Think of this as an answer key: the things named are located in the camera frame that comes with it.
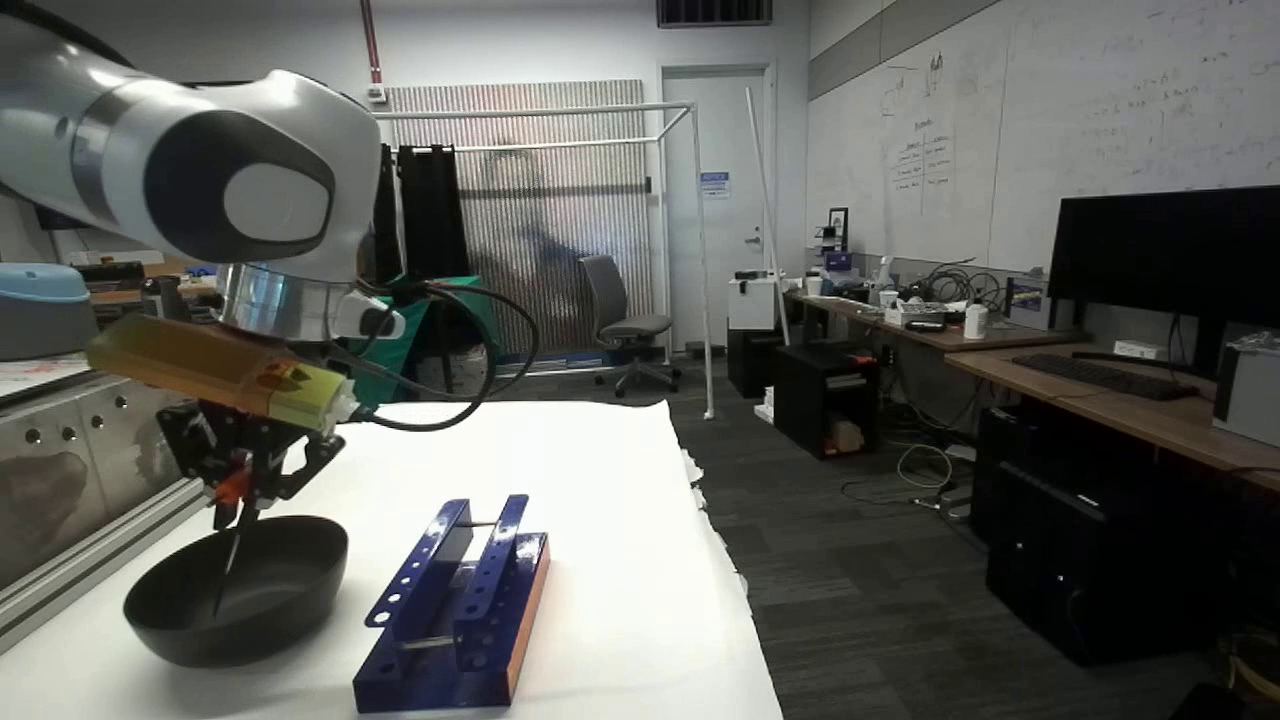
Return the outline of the black keyboard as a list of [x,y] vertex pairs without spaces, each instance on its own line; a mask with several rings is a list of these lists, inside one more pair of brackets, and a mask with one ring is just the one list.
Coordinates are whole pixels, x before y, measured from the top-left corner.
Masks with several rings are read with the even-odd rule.
[[1010,361],[1044,374],[1151,401],[1167,402],[1196,397],[1199,393],[1196,387],[1183,386],[1175,380],[1158,379],[1062,355],[1027,354],[1011,357]]

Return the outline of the wooden desk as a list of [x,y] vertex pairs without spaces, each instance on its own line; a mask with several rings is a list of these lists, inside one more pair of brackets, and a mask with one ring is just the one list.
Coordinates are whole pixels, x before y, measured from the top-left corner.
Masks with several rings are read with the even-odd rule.
[[818,311],[827,313],[831,319],[842,318],[864,325],[868,329],[881,331],[909,338],[913,342],[937,348],[943,354],[977,352],[1004,348],[1034,348],[1057,345],[1088,345],[1092,341],[1089,333],[1084,331],[1038,331],[1020,325],[996,327],[988,325],[986,336],[979,340],[969,340],[963,336],[963,328],[946,327],[940,332],[915,332],[892,323],[887,323],[883,315],[873,306],[859,304],[852,300],[810,296],[788,291],[783,299],[799,302],[803,310],[803,342],[814,342],[818,329]]
[[1217,386],[1211,380],[1192,377],[1187,383],[1199,396],[1158,402],[1111,393],[1012,361],[1025,354],[1069,356],[1092,348],[1088,343],[987,348],[948,354],[945,363],[1280,495],[1280,448],[1213,427]]

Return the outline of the black monitor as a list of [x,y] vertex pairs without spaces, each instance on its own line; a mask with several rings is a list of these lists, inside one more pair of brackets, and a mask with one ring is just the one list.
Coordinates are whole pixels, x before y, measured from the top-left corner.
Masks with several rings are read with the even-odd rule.
[[1280,331],[1280,184],[1062,199],[1048,293],[1190,316],[1213,375],[1229,325]]

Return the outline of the white door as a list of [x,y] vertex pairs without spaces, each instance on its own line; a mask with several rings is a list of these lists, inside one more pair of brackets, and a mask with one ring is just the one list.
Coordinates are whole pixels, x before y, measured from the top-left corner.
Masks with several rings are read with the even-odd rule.
[[710,337],[723,345],[727,286],[736,272],[767,265],[762,172],[771,163],[774,74],[760,64],[666,67],[662,97],[692,102],[664,137],[672,346],[704,338],[701,281],[710,279]]

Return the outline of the black box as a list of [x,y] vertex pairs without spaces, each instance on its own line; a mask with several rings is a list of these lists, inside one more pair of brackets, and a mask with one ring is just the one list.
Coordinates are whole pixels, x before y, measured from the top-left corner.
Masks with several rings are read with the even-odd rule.
[[785,345],[782,331],[727,332],[727,375],[744,398],[763,398],[773,386],[772,354]]

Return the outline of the blue metal rack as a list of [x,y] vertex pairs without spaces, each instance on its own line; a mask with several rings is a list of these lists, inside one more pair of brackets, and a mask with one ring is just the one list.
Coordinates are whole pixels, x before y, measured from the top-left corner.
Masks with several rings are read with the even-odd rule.
[[365,625],[379,630],[352,687],[360,714],[507,707],[550,570],[549,536],[522,533],[526,495],[493,521],[443,503]]

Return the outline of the grey device with blue lid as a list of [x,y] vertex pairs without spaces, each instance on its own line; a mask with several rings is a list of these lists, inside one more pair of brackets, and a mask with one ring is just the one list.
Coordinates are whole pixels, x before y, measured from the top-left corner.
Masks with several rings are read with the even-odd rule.
[[0,263],[0,363],[84,350],[99,334],[78,270],[50,263]]

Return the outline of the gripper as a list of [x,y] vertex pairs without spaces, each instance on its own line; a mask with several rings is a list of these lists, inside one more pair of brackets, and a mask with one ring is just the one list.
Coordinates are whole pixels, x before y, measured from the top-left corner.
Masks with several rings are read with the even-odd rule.
[[[204,400],[163,407],[156,421],[182,475],[204,483],[218,512],[239,512],[247,498],[256,505],[293,500],[346,448],[340,436]],[[301,439],[302,465],[284,471],[287,452]]]

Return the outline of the grey office chair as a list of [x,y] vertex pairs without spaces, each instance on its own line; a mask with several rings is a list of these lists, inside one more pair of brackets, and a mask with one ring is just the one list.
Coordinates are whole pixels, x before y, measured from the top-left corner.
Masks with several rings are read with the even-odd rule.
[[672,316],[662,313],[632,313],[625,281],[612,256],[590,255],[580,259],[591,295],[595,341],[609,351],[630,355],[614,383],[614,397],[622,398],[641,378],[649,378],[669,392],[680,389],[682,372],[669,364],[654,364],[639,352],[671,331]]

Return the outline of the metal tool with orange handle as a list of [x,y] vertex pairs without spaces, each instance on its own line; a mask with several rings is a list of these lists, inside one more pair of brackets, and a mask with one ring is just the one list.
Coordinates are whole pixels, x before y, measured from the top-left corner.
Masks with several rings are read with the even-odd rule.
[[230,473],[225,480],[216,487],[212,497],[214,530],[223,536],[228,534],[227,557],[220,579],[215,584],[211,618],[216,619],[220,612],[225,594],[227,583],[236,565],[242,539],[248,528],[259,520],[259,497],[253,489],[253,478],[248,466],[242,466]]

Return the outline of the white paper table cover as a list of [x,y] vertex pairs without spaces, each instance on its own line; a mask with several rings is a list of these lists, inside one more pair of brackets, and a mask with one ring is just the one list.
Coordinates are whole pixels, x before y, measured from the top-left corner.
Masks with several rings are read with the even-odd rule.
[[202,537],[191,518],[0,653],[0,720],[399,720],[356,711],[364,619],[448,500],[492,518],[530,498],[552,564],[515,702],[463,720],[781,720],[748,597],[691,488],[666,404],[497,402],[448,430],[340,429],[285,512],[346,528],[329,621],[244,667],[177,667],[127,625],[128,589]]

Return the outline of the grey computer box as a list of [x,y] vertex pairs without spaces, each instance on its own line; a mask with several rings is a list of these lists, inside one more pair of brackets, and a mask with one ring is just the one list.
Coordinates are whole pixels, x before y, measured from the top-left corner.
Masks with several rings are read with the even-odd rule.
[[1260,331],[1226,343],[1212,424],[1280,448],[1280,332]]

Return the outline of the black computer tower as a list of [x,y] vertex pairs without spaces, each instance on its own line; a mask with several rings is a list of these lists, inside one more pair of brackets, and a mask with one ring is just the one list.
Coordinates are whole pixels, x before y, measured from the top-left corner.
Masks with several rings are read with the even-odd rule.
[[1201,650],[1228,600],[1211,469],[1046,404],[980,414],[972,527],[986,584],[1082,666]]

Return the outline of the green cloth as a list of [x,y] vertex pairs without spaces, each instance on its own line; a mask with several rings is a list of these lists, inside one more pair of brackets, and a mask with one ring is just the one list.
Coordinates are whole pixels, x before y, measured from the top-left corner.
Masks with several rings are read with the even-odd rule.
[[470,288],[486,288],[479,275],[440,278],[443,284],[461,290],[452,293],[467,306],[465,313],[445,301],[419,299],[411,304],[383,295],[404,319],[404,332],[396,340],[378,340],[361,356],[371,364],[434,391],[467,395],[479,389],[485,370],[485,347],[476,324],[500,348],[502,338],[486,295]]

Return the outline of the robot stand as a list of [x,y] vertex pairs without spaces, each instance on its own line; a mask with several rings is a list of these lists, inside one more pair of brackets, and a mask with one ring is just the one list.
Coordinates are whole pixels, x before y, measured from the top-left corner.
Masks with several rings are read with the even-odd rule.
[[0,402],[0,655],[198,511],[157,424],[178,402],[110,377]]

